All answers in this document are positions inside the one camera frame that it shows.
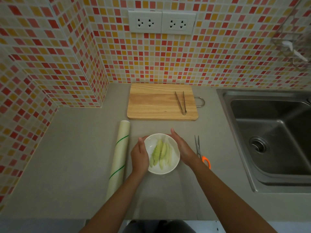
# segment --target sink drain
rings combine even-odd
[[[252,137],[249,144],[258,153],[265,153],[267,150],[266,141],[260,137]]]

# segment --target power outlet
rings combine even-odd
[[[129,10],[128,19],[133,33],[161,33],[161,11]]]
[[[161,33],[192,34],[196,12],[166,12],[162,13]]]

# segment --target sink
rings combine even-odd
[[[217,93],[253,191],[311,193],[311,92]]]

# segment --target plastic wrap roll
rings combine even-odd
[[[118,138],[115,145],[115,154],[111,166],[108,189],[106,193],[106,201],[123,183],[124,166],[129,134],[130,122],[127,120],[122,120],[120,122]]]

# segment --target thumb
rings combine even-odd
[[[146,146],[145,146],[145,142],[142,138],[138,138],[138,146],[139,146],[139,150],[141,153],[144,153],[146,152],[147,153],[147,150],[146,150]]]
[[[177,142],[177,144],[181,143],[181,137],[175,132],[173,128],[171,128],[172,138]]]

